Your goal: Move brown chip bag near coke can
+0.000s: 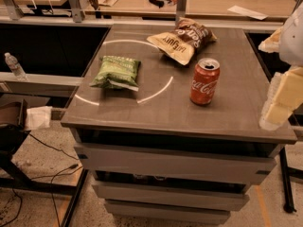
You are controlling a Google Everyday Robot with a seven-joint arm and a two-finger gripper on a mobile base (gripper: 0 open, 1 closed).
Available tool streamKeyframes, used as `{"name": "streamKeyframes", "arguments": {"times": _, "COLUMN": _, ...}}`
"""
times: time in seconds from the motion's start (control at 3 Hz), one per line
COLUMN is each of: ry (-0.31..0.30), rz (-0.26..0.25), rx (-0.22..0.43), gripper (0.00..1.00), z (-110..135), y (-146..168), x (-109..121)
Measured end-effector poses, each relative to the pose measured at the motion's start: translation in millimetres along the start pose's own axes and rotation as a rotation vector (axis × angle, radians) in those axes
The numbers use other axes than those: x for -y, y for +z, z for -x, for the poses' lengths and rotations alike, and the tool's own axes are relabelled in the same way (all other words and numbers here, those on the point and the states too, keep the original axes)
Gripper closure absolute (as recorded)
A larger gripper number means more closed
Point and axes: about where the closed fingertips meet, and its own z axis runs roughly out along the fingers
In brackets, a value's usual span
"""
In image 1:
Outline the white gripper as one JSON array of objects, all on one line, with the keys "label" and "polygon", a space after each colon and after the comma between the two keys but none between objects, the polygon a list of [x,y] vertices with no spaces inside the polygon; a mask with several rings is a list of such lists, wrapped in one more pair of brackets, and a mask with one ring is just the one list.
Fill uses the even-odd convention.
[{"label": "white gripper", "polygon": [[[266,53],[279,51],[282,61],[303,66],[303,4],[287,19],[283,28],[262,41],[258,49]],[[303,68],[291,67],[283,74],[276,72],[261,111],[260,127],[267,131],[277,130],[302,103]]]}]

